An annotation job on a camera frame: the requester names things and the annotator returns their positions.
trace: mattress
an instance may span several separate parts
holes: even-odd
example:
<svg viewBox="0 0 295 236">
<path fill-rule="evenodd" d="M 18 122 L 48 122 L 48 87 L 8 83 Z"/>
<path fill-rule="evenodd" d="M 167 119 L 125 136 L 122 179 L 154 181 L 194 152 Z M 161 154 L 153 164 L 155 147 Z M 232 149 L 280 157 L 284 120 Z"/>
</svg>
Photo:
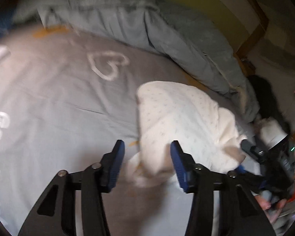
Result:
<svg viewBox="0 0 295 236">
<path fill-rule="evenodd" d="M 33 24 L 14 30 L 2 43 L 11 55 L 0 64 L 0 220 L 13 236 L 59 170 L 84 170 L 117 139 L 126 144 L 125 162 L 138 151 L 141 84 L 193 83 L 164 56 L 89 33 L 48 32 Z M 252 136 L 230 101 L 206 92 L 235 114 L 241 133 Z M 112 235 L 178 236 L 186 230 L 192 195 L 170 183 L 135 188 L 122 169 L 103 201 Z M 79 205 L 76 219 L 82 235 Z"/>
</svg>

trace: white cloth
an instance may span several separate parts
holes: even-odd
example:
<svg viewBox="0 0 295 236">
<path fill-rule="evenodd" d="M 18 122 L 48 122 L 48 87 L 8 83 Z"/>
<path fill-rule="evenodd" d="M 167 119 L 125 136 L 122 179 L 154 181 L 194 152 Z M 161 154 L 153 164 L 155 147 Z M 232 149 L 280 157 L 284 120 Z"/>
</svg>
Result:
<svg viewBox="0 0 295 236">
<path fill-rule="evenodd" d="M 226 173 L 244 160 L 234 115 L 196 87 L 149 82 L 137 91 L 140 152 L 128 163 L 128 178 L 141 187 L 154 186 L 173 174 L 170 143 L 212 171 Z"/>
</svg>

